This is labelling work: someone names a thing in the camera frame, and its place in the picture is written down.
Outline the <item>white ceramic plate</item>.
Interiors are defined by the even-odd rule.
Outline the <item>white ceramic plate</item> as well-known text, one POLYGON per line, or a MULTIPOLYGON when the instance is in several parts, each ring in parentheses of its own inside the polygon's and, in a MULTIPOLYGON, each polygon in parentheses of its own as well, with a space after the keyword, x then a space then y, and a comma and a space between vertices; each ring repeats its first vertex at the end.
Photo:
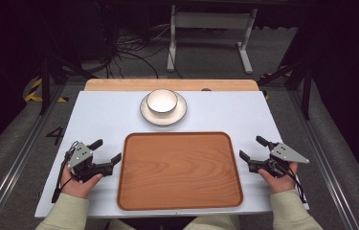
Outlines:
POLYGON ((185 117, 188 106, 186 100, 180 94, 176 93, 176 97, 178 100, 176 107, 171 113, 169 113, 169 115, 165 117, 152 112, 146 103, 147 97, 144 97, 140 105, 140 111, 143 118, 148 122, 160 127, 170 126, 179 122, 185 117))

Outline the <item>brown wooden tray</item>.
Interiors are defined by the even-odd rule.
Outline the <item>brown wooden tray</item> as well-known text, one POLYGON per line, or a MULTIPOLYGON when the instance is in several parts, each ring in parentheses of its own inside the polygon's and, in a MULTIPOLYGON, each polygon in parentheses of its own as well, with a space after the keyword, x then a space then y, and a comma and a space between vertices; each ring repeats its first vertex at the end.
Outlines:
POLYGON ((117 203, 125 211, 232 208, 243 201, 225 132, 131 133, 117 203))

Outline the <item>person's right leg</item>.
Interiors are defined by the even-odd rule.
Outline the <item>person's right leg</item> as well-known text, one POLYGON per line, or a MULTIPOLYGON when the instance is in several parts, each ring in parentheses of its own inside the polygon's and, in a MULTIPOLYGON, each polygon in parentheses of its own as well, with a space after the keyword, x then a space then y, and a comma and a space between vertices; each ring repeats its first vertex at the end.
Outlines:
POLYGON ((192 220, 183 230, 240 230, 240 223, 238 216, 201 216, 192 220))

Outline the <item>white metal stand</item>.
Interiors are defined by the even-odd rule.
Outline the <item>white metal stand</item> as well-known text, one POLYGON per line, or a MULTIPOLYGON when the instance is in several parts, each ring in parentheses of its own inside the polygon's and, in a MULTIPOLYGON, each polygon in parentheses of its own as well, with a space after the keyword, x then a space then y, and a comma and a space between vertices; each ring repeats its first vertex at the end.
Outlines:
POLYGON ((170 13, 170 43, 168 47, 167 70, 175 70, 176 57, 176 29, 223 29, 243 30, 243 40, 236 44, 239 56, 246 74, 253 73, 252 64, 246 48, 257 17, 257 9, 248 13, 221 13, 221 12, 189 12, 178 11, 175 5, 171 6, 170 13))

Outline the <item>person's left hand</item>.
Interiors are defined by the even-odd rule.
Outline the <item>person's left hand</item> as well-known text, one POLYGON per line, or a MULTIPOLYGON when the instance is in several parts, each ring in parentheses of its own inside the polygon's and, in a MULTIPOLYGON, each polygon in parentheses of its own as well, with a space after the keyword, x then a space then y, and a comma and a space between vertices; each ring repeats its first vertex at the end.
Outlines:
POLYGON ((60 179, 61 191, 69 196, 87 198, 93 188, 101 181, 102 174, 98 173, 92 176, 86 182, 80 183, 73 177, 67 167, 64 167, 62 171, 62 177, 60 179))

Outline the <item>person's right hand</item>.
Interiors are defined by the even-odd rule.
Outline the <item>person's right hand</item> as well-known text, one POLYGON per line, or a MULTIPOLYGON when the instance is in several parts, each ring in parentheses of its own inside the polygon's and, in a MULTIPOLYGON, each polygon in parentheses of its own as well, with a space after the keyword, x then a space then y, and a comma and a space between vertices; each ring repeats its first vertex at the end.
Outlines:
POLYGON ((295 189, 296 182, 289 175, 285 175, 284 177, 277 178, 272 176, 268 171, 264 169, 259 169, 258 173, 269 185, 272 194, 295 189))

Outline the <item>white ceramic bowl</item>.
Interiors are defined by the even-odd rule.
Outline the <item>white ceramic bowl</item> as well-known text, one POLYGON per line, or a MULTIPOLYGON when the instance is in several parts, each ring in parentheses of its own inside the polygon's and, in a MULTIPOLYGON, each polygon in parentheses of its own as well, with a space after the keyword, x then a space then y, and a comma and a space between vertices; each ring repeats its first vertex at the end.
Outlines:
POLYGON ((167 89, 157 89, 146 96, 147 108, 157 115, 168 115, 177 106, 178 98, 176 94, 167 89))

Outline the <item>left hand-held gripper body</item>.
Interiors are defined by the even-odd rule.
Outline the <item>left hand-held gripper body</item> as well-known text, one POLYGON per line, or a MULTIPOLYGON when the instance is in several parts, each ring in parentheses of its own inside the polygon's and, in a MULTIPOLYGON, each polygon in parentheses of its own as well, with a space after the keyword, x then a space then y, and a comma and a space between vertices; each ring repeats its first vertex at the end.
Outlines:
POLYGON ((78 142, 72 150, 68 160, 68 169, 78 180, 86 182, 92 176, 101 173, 103 176, 113 174, 114 166, 108 163, 96 164, 93 162, 94 151, 88 145, 78 142))

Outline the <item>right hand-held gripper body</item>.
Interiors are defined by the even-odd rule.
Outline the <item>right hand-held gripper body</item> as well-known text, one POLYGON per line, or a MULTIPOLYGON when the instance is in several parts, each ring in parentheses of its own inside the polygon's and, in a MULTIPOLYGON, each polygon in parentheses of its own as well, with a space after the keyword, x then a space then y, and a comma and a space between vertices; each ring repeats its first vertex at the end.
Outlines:
POLYGON ((307 158, 284 143, 260 142, 260 144, 269 149, 269 158, 265 161, 247 158, 250 173, 258 173, 263 169, 274 177, 283 177, 288 174, 290 162, 309 163, 307 158))

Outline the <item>black tripod stand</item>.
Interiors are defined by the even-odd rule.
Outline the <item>black tripod stand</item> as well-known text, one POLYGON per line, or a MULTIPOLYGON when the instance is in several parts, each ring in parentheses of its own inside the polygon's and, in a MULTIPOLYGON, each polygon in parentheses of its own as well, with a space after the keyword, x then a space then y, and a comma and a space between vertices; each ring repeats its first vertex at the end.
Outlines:
POLYGON ((52 103, 52 100, 50 99, 50 79, 53 79, 56 84, 60 85, 64 85, 67 81, 65 71, 62 69, 63 66, 68 67, 69 69, 76 72, 78 75, 81 75, 88 80, 96 78, 96 76, 83 70, 81 67, 77 67, 76 65, 61 57, 57 57, 55 55, 44 56, 41 59, 39 74, 42 79, 42 103, 40 115, 43 115, 49 109, 52 103))
POLYGON ((264 74, 258 80, 258 86, 263 86, 271 81, 274 81, 282 76, 290 74, 284 87, 286 90, 296 91, 297 88, 303 86, 302 95, 302 113, 306 120, 309 119, 309 100, 312 82, 312 73, 308 62, 296 62, 290 65, 281 67, 278 71, 272 74, 264 74))

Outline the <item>aluminium floor rail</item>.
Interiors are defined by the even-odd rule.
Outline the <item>aluminium floor rail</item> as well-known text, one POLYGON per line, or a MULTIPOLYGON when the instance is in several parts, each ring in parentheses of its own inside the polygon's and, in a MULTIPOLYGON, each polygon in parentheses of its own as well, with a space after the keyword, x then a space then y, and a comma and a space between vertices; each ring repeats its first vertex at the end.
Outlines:
POLYGON ((61 96, 65 86, 57 85, 54 88, 53 95, 50 97, 50 102, 46 110, 42 115, 39 115, 34 123, 32 131, 26 138, 23 147, 20 152, 17 153, 16 158, 11 164, 11 168, 8 170, 6 176, 4 177, 3 182, 0 185, 0 212, 3 209, 3 206, 7 202, 12 189, 14 188, 20 174, 24 170, 25 165, 27 164, 28 159, 32 154, 32 149, 38 138, 38 134, 41 129, 44 127, 46 121, 48 120, 58 98, 61 96))
POLYGON ((342 191, 340 183, 338 182, 334 171, 332 170, 326 155, 325 151, 321 146, 321 143, 311 125, 310 121, 307 120, 301 109, 301 101, 297 92, 288 91, 288 95, 291 103, 293 104, 298 116, 303 123, 303 128, 305 133, 308 135, 309 142, 314 149, 314 158, 317 161, 317 165, 320 169, 320 172, 325 180, 327 189, 332 197, 332 200, 337 208, 337 211, 343 221, 347 230, 359 230, 359 225, 356 220, 356 217, 352 213, 345 194, 342 191))

